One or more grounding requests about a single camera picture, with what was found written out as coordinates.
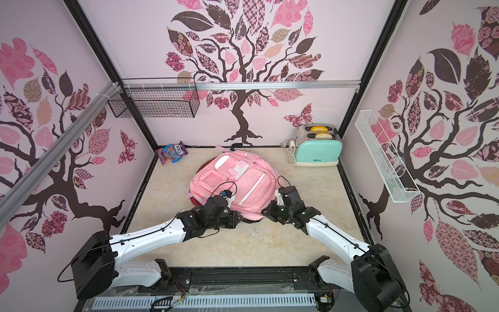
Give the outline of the blue M&M's candy bag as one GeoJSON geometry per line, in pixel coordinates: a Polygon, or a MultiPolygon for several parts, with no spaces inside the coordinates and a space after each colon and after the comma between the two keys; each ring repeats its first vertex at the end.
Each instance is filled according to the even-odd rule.
{"type": "Polygon", "coordinates": [[[173,149],[172,145],[166,146],[162,148],[163,150],[163,155],[165,156],[166,163],[175,163],[178,162],[182,159],[182,157],[179,157],[177,153],[175,153],[175,150],[173,149]]]}

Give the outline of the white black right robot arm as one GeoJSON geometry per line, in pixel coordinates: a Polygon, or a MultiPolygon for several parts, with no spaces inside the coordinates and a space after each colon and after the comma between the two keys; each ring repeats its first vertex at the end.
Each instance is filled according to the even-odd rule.
{"type": "Polygon", "coordinates": [[[275,191],[262,214],[273,222],[291,224],[326,245],[342,264],[323,260],[317,273],[322,281],[353,293],[367,311],[402,309],[398,300],[409,300],[407,287],[386,247],[357,240],[330,222],[321,212],[307,207],[294,186],[275,191]]]}

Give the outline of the red backpack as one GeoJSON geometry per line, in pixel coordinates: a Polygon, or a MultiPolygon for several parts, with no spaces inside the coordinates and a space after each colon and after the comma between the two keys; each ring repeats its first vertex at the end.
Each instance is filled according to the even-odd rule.
{"type": "MultiPolygon", "coordinates": [[[[199,172],[200,172],[202,169],[204,169],[204,168],[205,168],[205,167],[206,167],[206,166],[207,166],[207,165],[208,165],[211,161],[212,161],[212,159],[208,160],[208,161],[207,161],[207,162],[205,162],[203,165],[201,165],[201,166],[199,167],[199,169],[197,169],[196,173],[199,173],[199,172]]],[[[191,201],[191,203],[193,204],[193,206],[197,207],[197,206],[199,206],[199,205],[200,205],[200,202],[199,202],[199,201],[197,201],[197,200],[195,199],[195,197],[193,197],[193,196],[191,195],[191,193],[190,193],[190,192],[188,193],[188,195],[187,195],[187,196],[188,196],[189,200],[191,201]]]]}

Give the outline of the aluminium rail back wall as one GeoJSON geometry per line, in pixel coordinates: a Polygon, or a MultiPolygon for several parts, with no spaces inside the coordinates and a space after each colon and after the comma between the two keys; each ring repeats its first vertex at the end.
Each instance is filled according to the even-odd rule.
{"type": "Polygon", "coordinates": [[[323,89],[323,88],[360,88],[361,81],[271,81],[271,82],[232,82],[232,83],[149,83],[125,84],[125,89],[132,88],[187,88],[188,90],[277,90],[277,89],[323,89]]]}

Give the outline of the aluminium rail wall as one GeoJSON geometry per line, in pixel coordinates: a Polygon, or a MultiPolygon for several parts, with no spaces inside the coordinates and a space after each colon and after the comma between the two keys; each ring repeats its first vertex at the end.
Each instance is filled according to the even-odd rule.
{"type": "Polygon", "coordinates": [[[232,82],[232,83],[149,83],[125,84],[125,89],[132,88],[187,88],[188,90],[277,90],[277,89],[323,89],[323,88],[360,88],[361,81],[271,81],[271,82],[232,82]]]}
{"type": "Polygon", "coordinates": [[[18,183],[1,200],[1,227],[4,227],[15,212],[23,205],[35,188],[45,179],[55,164],[61,160],[72,144],[79,138],[98,113],[106,106],[108,99],[118,93],[118,83],[108,84],[101,93],[79,115],[59,139],[31,167],[18,183]]]}

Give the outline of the pink red candy bag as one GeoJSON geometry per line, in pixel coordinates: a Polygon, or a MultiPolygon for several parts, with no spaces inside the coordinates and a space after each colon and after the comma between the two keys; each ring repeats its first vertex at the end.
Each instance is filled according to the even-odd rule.
{"type": "Polygon", "coordinates": [[[159,161],[161,162],[161,164],[164,165],[166,163],[166,160],[165,160],[165,156],[162,153],[163,152],[162,148],[157,149],[155,152],[156,152],[157,157],[158,157],[159,161]]]}

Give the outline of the pink backpack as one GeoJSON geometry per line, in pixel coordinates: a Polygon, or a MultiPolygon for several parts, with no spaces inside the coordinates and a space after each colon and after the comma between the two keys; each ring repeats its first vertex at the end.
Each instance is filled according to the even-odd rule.
{"type": "Polygon", "coordinates": [[[260,221],[262,210],[276,199],[278,171],[255,153],[216,149],[222,153],[196,173],[188,197],[204,205],[209,197],[229,190],[233,195],[230,208],[246,221],[260,221]]]}

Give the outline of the mint green toaster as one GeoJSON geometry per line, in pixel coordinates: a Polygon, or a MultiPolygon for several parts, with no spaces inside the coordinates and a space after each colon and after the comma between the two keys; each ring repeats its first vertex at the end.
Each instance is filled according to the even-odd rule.
{"type": "Polygon", "coordinates": [[[343,143],[330,124],[308,123],[297,130],[295,160],[298,166],[337,166],[343,143]]]}

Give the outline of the aluminium rail left wall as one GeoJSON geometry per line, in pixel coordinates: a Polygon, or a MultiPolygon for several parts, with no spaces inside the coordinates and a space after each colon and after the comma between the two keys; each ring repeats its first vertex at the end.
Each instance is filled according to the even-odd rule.
{"type": "Polygon", "coordinates": [[[4,227],[15,212],[23,205],[35,188],[45,179],[55,164],[61,160],[72,144],[79,138],[98,113],[106,106],[108,99],[118,93],[118,83],[108,84],[101,93],[79,115],[59,139],[31,167],[18,183],[1,200],[1,227],[4,227]]]}

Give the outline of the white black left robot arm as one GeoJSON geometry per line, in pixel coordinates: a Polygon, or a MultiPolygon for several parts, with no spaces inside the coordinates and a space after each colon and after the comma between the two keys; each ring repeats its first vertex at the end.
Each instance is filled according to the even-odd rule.
{"type": "Polygon", "coordinates": [[[158,248],[202,237],[207,230],[234,229],[242,215],[220,195],[205,205],[179,212],[164,223],[110,236],[94,233],[70,262],[77,299],[93,298],[111,287],[151,287],[167,277],[165,261],[135,263],[133,259],[158,248]]]}

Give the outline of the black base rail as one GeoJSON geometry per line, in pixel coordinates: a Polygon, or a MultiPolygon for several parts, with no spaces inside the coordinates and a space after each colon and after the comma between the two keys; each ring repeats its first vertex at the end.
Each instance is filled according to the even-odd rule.
{"type": "Polygon", "coordinates": [[[160,277],[151,286],[155,293],[188,291],[194,286],[291,285],[295,290],[324,293],[344,289],[360,296],[381,297],[403,292],[396,274],[381,265],[357,259],[351,265],[324,259],[308,266],[169,268],[160,264],[160,277]]]}

